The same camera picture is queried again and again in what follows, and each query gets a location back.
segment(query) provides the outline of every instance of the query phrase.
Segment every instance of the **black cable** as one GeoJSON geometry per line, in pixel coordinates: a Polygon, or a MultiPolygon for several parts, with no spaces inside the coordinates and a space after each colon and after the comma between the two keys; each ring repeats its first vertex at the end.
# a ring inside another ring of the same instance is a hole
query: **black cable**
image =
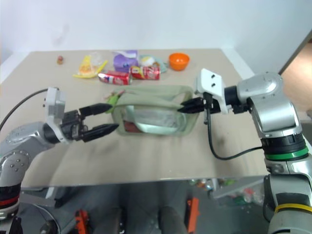
{"type": "Polygon", "coordinates": [[[20,101],[15,107],[13,107],[13,109],[6,115],[6,117],[4,117],[3,121],[1,122],[0,124],[0,132],[5,124],[5,122],[9,119],[9,117],[13,114],[13,112],[16,111],[17,108],[19,108],[24,102],[26,102],[28,99],[30,99],[31,97],[37,95],[37,94],[40,94],[40,93],[44,93],[44,92],[47,92],[48,89],[41,89],[37,92],[34,92],[33,94],[25,97],[22,101],[20,101]]]}
{"type": "Polygon", "coordinates": [[[213,147],[213,141],[212,141],[212,134],[211,134],[211,114],[210,114],[210,109],[206,109],[206,112],[207,112],[207,125],[208,125],[208,141],[209,141],[209,146],[210,146],[210,149],[211,149],[211,152],[213,153],[213,155],[215,156],[215,158],[217,159],[220,159],[220,160],[231,160],[231,159],[234,159],[234,158],[237,158],[241,155],[244,155],[246,153],[249,153],[251,151],[254,151],[254,150],[260,150],[262,149],[261,146],[259,147],[254,147],[254,148],[251,148],[251,149],[248,149],[248,150],[244,150],[236,155],[233,155],[233,156],[230,156],[230,157],[220,157],[214,150],[214,147],[213,147]]]}

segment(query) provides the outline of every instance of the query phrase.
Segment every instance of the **soda can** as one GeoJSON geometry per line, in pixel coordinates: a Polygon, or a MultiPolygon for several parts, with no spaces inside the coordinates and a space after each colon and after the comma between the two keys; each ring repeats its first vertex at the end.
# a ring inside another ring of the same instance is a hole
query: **soda can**
{"type": "Polygon", "coordinates": [[[150,67],[130,67],[130,74],[134,79],[160,79],[160,68],[158,66],[150,67]]]}
{"type": "Polygon", "coordinates": [[[109,84],[129,85],[132,82],[131,76],[126,72],[102,71],[97,76],[100,81],[109,84]]]}

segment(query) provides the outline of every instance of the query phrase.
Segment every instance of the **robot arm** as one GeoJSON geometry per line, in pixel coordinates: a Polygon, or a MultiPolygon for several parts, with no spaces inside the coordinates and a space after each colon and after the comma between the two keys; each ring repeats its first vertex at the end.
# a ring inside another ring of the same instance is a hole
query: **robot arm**
{"type": "Polygon", "coordinates": [[[263,73],[225,87],[221,76],[203,69],[195,88],[202,97],[182,103],[179,111],[251,113],[270,172],[264,178],[264,209],[275,215],[268,233],[312,233],[312,156],[296,110],[283,93],[282,77],[263,73]]]}
{"type": "Polygon", "coordinates": [[[15,215],[19,207],[21,182],[36,155],[59,142],[88,142],[110,134],[118,127],[118,124],[103,124],[88,130],[83,124],[84,119],[104,113],[112,106],[99,103],[65,113],[64,94],[56,88],[48,89],[44,106],[46,123],[20,126],[0,143],[0,233],[10,233],[11,226],[19,222],[15,215]]]}

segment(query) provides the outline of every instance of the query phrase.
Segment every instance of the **white wall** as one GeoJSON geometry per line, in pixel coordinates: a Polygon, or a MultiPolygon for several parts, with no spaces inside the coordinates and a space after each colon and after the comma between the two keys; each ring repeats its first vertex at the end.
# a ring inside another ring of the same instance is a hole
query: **white wall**
{"type": "Polygon", "coordinates": [[[279,71],[312,28],[310,0],[1,0],[6,51],[235,47],[279,71]]]}

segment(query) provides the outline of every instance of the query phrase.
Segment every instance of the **table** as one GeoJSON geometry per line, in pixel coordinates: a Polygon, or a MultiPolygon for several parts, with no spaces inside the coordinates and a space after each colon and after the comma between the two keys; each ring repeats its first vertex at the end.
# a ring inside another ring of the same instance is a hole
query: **table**
{"type": "MultiPolygon", "coordinates": [[[[133,85],[179,84],[193,86],[202,68],[220,74],[226,85],[236,85],[241,77],[220,49],[180,50],[187,53],[190,64],[183,72],[169,70],[160,81],[135,80],[133,85]]],[[[39,89],[57,86],[66,93],[66,111],[103,102],[103,97],[118,86],[101,83],[97,78],[72,77],[83,57],[91,51],[32,52],[1,84],[0,120],[22,98],[39,89]],[[64,57],[64,64],[56,63],[64,57]]],[[[176,50],[142,50],[167,60],[176,50]]],[[[99,51],[112,68],[113,54],[99,51]]],[[[23,104],[7,121],[0,136],[3,140],[15,127],[44,121],[42,108],[45,94],[23,104]]],[[[112,122],[102,114],[88,117],[92,127],[112,122]]],[[[229,156],[259,146],[256,129],[248,113],[212,116],[213,141],[220,155],[229,156]]],[[[58,144],[38,155],[28,169],[22,187],[75,186],[104,183],[126,183],[167,179],[259,176],[267,174],[262,151],[231,161],[219,161],[210,151],[207,127],[201,114],[192,132],[174,136],[120,136],[114,132],[103,138],[70,145],[58,144]]]]}

